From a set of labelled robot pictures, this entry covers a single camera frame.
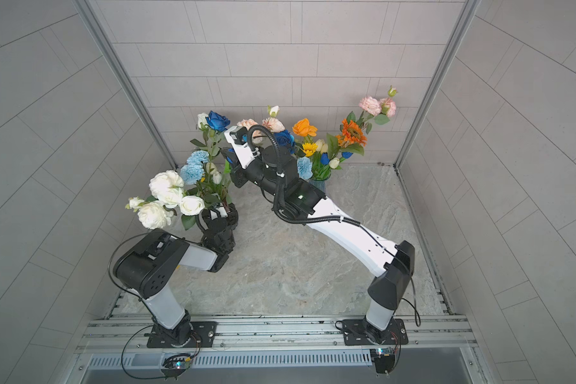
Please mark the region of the white rose bouquet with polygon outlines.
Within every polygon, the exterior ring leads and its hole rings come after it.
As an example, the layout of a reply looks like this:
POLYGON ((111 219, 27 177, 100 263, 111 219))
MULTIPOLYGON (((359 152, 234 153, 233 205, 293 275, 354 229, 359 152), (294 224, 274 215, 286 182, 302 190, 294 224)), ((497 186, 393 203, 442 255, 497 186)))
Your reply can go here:
POLYGON ((188 195, 184 187, 185 182, 176 171, 161 172, 150 180, 151 196, 129 198, 125 208, 134 211, 149 230, 167 228, 174 220, 181 221, 188 230, 195 225, 195 218, 206 203, 196 194, 188 195))

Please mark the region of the dark blue rose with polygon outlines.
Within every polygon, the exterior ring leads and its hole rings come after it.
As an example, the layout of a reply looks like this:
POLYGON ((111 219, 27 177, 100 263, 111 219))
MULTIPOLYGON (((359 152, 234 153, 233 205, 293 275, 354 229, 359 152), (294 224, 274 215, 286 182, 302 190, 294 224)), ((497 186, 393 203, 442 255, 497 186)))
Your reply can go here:
POLYGON ((206 116, 206 127, 208 137, 208 152, 210 159, 214 160, 219 156, 222 141, 225 139, 224 132, 230 126, 230 120, 212 110, 206 116))

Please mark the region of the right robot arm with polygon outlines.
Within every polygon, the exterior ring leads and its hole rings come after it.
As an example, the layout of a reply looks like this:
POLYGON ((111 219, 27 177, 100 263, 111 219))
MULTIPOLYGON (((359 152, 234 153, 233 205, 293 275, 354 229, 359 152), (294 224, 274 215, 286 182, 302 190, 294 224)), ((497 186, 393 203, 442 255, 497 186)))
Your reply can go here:
POLYGON ((345 330, 382 345, 398 340, 395 312, 412 285, 415 249, 376 235, 338 208, 326 194, 299 177, 297 161, 285 147, 265 148, 258 156, 248 145, 223 148, 230 177, 237 187, 252 182, 273 196, 273 212, 284 222, 310 227, 334 240, 374 276, 367 289, 371 304, 361 326, 345 330))

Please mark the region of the light blue carnation right vase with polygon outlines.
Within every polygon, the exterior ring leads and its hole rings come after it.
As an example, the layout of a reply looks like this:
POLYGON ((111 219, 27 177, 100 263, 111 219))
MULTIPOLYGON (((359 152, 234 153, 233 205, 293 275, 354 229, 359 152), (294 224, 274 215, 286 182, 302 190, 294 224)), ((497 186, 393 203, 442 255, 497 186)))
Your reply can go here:
POLYGON ((309 180, 313 177, 312 161, 310 158, 302 157, 297 159, 297 171, 299 177, 303 180, 309 180))

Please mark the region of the blue purple glass vase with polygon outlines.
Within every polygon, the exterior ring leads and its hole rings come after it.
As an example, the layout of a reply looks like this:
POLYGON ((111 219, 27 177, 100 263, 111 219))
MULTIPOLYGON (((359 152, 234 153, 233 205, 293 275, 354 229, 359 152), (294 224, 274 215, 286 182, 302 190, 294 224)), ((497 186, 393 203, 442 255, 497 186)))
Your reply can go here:
POLYGON ((310 179, 308 182, 309 182, 309 184, 311 184, 312 186, 316 187, 317 189, 321 190, 321 192, 326 194, 326 181, 325 180, 310 179))

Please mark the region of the white tulip right vase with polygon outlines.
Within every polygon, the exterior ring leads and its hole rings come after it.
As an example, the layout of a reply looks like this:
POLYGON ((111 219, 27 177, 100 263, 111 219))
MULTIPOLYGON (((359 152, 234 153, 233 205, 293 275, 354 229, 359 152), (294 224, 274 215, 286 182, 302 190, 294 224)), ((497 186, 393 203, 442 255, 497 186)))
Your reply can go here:
POLYGON ((329 167, 331 169, 337 169, 339 167, 340 163, 341 163, 340 158, 333 158, 331 161, 329 161, 329 167))

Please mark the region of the light blue carnation stem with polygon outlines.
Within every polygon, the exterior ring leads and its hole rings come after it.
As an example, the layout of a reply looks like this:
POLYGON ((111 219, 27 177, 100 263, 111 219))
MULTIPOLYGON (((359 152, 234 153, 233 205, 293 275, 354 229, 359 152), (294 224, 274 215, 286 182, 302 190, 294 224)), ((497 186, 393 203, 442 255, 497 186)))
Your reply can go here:
POLYGON ((189 195, 202 197, 207 183, 211 180, 209 163, 210 154, 205 150, 197 150, 187 159, 186 164, 180 170, 180 177, 188 190, 189 195))

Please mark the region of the yellow sunflower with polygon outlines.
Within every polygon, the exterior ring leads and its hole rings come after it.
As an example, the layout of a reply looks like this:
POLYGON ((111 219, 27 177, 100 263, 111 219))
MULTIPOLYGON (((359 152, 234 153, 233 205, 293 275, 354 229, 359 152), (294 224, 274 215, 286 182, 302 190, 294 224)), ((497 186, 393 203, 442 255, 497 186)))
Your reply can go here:
POLYGON ((309 158, 318 150, 318 145, 315 142, 304 142, 302 144, 302 152, 309 158))

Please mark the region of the orange rose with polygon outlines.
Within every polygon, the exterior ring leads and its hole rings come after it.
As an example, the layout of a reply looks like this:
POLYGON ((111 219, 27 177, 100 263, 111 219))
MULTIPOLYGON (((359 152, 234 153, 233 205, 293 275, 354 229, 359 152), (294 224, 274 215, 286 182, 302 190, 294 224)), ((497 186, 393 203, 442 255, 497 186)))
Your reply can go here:
POLYGON ((298 121, 296 124, 294 124, 292 131, 295 135, 297 135, 299 137, 313 138, 317 135, 318 128, 313 126, 310 123, 310 120, 308 118, 304 118, 304 119, 298 121))

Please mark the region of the white rose bud stem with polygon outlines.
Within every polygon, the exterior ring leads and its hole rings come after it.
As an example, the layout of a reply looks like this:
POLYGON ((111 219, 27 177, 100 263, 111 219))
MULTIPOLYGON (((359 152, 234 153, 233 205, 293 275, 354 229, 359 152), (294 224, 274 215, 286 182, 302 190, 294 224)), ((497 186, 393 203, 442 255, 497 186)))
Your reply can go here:
POLYGON ((208 114, 205 113, 198 114, 197 128, 203 134, 203 142, 205 143, 205 146, 207 146, 209 142, 209 126, 207 124, 207 118, 208 114))

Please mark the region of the orange gerbera flower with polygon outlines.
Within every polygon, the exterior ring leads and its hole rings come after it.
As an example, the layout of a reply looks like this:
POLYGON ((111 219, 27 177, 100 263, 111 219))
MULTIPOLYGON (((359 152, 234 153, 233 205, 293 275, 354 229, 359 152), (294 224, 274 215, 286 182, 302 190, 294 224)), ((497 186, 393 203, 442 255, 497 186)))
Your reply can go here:
POLYGON ((342 148, 347 148, 353 144, 365 147, 367 143, 367 138, 358 123, 347 118, 342 120, 341 134, 337 135, 336 139, 342 148))

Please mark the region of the left circuit board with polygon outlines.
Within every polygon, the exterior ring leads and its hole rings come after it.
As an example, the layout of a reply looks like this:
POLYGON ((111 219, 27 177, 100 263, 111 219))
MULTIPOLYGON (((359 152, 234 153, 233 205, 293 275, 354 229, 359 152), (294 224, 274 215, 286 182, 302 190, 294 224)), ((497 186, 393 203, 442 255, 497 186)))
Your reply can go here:
POLYGON ((172 355, 164 360, 161 372, 167 379, 177 379, 191 368, 193 357, 188 353, 172 355))

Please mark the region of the circuit board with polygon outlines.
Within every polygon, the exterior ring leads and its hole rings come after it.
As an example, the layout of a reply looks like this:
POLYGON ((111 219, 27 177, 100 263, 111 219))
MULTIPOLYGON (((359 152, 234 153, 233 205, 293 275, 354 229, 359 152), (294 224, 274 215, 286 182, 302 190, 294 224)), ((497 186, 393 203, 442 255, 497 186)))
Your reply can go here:
POLYGON ((370 356, 376 374, 389 375, 395 369, 397 356, 393 349, 370 349, 370 356))
POLYGON ((164 360, 161 372, 167 379, 177 379, 191 368, 193 357, 188 353, 172 355, 164 360))

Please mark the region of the right circuit board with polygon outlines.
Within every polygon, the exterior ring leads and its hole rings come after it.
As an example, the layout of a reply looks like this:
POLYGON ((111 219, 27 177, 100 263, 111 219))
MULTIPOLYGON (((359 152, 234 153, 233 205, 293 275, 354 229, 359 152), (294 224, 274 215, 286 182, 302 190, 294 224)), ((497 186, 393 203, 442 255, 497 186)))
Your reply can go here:
POLYGON ((370 356, 376 374, 389 375, 395 369, 397 356, 393 349, 370 349, 370 356))

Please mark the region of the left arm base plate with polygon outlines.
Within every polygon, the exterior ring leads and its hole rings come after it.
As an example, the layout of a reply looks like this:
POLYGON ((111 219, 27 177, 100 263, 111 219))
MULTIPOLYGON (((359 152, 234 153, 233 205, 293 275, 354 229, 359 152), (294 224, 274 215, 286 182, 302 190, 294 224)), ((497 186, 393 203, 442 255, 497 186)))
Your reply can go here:
POLYGON ((168 330, 155 323, 147 337, 147 348, 210 348, 213 346, 216 322, 185 322, 168 330))

